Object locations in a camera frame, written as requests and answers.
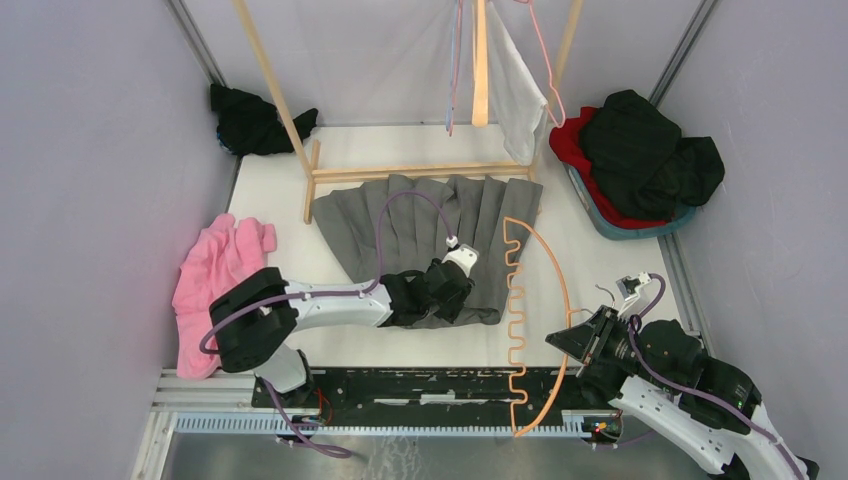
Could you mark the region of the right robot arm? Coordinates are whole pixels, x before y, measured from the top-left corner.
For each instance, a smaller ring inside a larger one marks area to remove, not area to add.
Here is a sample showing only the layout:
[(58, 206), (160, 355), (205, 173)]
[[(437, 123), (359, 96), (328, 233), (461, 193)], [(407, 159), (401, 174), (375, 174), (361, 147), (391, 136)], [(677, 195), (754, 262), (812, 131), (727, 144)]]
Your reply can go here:
[(644, 323), (602, 306), (548, 344), (581, 364), (577, 392), (676, 445), (711, 479), (815, 479), (819, 465), (791, 452), (761, 392), (741, 369), (706, 353), (676, 320)]

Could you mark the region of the pink wire hanger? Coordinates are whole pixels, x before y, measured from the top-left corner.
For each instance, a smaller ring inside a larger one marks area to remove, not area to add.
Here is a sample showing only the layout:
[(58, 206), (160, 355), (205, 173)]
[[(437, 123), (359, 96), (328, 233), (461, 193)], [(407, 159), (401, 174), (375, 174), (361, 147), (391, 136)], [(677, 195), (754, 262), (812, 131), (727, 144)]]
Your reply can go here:
[(539, 22), (539, 17), (536, 13), (535, 2), (533, 0), (517, 0), (517, 3), (525, 5), (526, 10), (528, 11), (546, 69), (548, 90), (546, 111), (552, 125), (556, 128), (560, 128), (565, 124), (567, 118), (566, 108), (559, 90), (560, 80), (551, 61), (549, 49)]

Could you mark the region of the grey garment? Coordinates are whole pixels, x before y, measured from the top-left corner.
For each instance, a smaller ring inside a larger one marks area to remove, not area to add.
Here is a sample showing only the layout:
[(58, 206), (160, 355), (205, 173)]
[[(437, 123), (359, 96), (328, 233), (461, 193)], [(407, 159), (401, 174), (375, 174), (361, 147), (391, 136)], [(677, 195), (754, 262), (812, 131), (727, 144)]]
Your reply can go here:
[[(313, 217), (355, 283), (371, 282), (377, 272), (423, 271), (444, 257), (446, 239), (455, 233), (479, 259), (471, 271), (475, 285), (454, 326), (490, 326), (501, 321), (508, 294), (502, 220), (510, 216), (533, 225), (542, 192), (542, 185), (522, 179), (452, 176), (442, 182), (392, 175), (315, 200)], [(513, 225), (509, 235), (521, 242), (529, 237)]]

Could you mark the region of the white skirt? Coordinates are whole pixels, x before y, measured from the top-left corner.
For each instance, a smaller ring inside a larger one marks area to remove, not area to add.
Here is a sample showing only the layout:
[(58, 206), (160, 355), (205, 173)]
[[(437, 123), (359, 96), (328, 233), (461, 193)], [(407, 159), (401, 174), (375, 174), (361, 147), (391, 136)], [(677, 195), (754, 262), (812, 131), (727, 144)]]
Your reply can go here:
[(489, 104), (503, 147), (522, 166), (532, 164), (547, 118), (547, 100), (524, 62), (495, 5), (486, 3)]

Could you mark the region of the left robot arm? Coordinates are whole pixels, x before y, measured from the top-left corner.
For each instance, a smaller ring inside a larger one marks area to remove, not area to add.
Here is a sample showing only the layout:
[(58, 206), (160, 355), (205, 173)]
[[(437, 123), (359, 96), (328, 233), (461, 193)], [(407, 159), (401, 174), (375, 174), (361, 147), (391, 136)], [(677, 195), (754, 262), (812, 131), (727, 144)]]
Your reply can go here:
[(425, 271), (327, 287), (290, 282), (266, 267), (212, 303), (212, 327), (199, 349), (218, 356), (228, 373), (252, 372), (282, 406), (303, 406), (315, 382), (305, 354), (286, 345), (290, 334), (340, 325), (411, 327), (429, 315), (453, 322), (474, 286), (474, 264), (467, 255), (447, 255)]

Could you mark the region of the orange plastic hanger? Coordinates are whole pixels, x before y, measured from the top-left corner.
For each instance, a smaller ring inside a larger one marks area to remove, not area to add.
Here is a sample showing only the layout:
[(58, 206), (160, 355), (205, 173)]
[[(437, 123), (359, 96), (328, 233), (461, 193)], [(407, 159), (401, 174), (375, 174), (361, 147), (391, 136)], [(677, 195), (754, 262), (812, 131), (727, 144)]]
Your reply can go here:
[(517, 300), (522, 300), (526, 296), (526, 290), (524, 287), (513, 285), (514, 278), (523, 272), (523, 265), (519, 260), (513, 259), (512, 255), (517, 253), (521, 249), (523, 243), (518, 239), (510, 237), (509, 228), (511, 225), (521, 227), (530, 235), (531, 238), (535, 239), (536, 242), (543, 248), (547, 256), (548, 262), (554, 269), (554, 272), (557, 276), (561, 297), (565, 308), (564, 322), (566, 327), (573, 326), (572, 317), (575, 313), (578, 312), (578, 309), (572, 306), (565, 275), (563, 274), (562, 268), (546, 240), (535, 230), (534, 227), (531, 227), (528, 223), (514, 217), (505, 216), (502, 220), (503, 242), (507, 246), (507, 249), (504, 253), (504, 265), (510, 268), (510, 271), (505, 276), (506, 287), (508, 290), (505, 312), (509, 315), (509, 320), (507, 323), (507, 336), (510, 339), (510, 345), (507, 350), (507, 362), (508, 365), (513, 368), (513, 371), (508, 374), (507, 382), (509, 392), (518, 396), (517, 399), (509, 401), (509, 415), (512, 436), (514, 438), (520, 438), (536, 429), (546, 418), (548, 412), (554, 406), (554, 402), (565, 380), (568, 371), (568, 364), (572, 356), (567, 353), (563, 354), (561, 364), (556, 373), (554, 385), (541, 409), (532, 421), (530, 421), (526, 425), (520, 425), (519, 418), (517, 415), (517, 408), (519, 406), (529, 405), (529, 393), (525, 389), (520, 388), (516, 384), (516, 381), (518, 379), (524, 378), (527, 375), (528, 367), (524, 362), (519, 361), (516, 358), (516, 354), (526, 349), (527, 340), (523, 335), (516, 332), (516, 328), (526, 323), (527, 315), (523, 309), (516, 308), (514, 303)]

